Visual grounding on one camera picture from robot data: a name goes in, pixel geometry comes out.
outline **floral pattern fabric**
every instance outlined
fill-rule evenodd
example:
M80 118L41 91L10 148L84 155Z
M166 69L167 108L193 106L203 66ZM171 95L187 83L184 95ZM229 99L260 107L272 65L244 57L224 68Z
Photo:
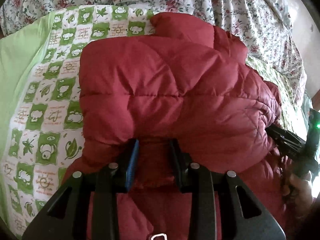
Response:
M6 0L0 10L0 24L6 36L51 11L92 4L189 13L218 25L239 36L250 55L270 64L289 80L292 101L299 104L303 97L306 74L302 59L283 24L290 23L290 19L284 19L281 8L274 7L283 5L286 12L285 0Z

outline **down jacket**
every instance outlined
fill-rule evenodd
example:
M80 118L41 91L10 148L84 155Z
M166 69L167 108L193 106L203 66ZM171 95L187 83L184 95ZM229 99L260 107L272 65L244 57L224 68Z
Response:
M280 157L265 128L281 114L278 88L245 64L239 38L187 14L159 13L154 35L87 45L81 55L85 145L65 175L98 171L140 140L134 187L119 194L121 240L186 240L191 194L175 187L168 140L209 170L236 171L285 227ZM90 214L88 223L90 238Z

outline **metal ring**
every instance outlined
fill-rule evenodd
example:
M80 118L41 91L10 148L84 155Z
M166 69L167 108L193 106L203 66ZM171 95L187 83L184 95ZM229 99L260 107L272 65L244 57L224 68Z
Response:
M234 178L237 174L234 171L228 171L227 175L231 178Z
M81 171L75 171L75 172L72 174L72 177L74 177L74 178L77 179L77 178L80 178L81 175L82 175Z
M166 234L158 234L158 235L154 235L153 237L151 237L150 240L154 240L156 237L159 237L159 236L163 236L164 237L164 240L168 240L167 238L167 235Z
M109 163L108 166L109 166L110 169L114 170L114 169L118 168L118 163Z
M200 168L200 164L199 163L191 163L190 164L190 167L194 170L197 170Z

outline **metal rivet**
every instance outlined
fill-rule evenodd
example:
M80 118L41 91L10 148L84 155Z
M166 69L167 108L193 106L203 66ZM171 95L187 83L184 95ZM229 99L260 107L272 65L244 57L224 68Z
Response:
M72 177L74 177L74 178L77 179L77 178L80 178L81 175L82 175L81 171L75 171L75 172L72 174Z
M197 170L200 168L200 164L199 163L191 163L190 164L190 167L194 170Z
M234 178L237 174L234 171L228 171L227 175L231 178Z
M109 168L113 170L118 168L118 163L109 163Z

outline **bed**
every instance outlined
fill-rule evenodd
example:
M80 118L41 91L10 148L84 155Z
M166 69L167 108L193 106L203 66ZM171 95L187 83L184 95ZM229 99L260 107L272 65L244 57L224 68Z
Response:
M193 14L239 36L249 49L247 65L279 87L280 125L306 137L306 75L285 0L6 0L0 216L17 238L81 156L82 49L98 39L152 34L149 19L163 11Z

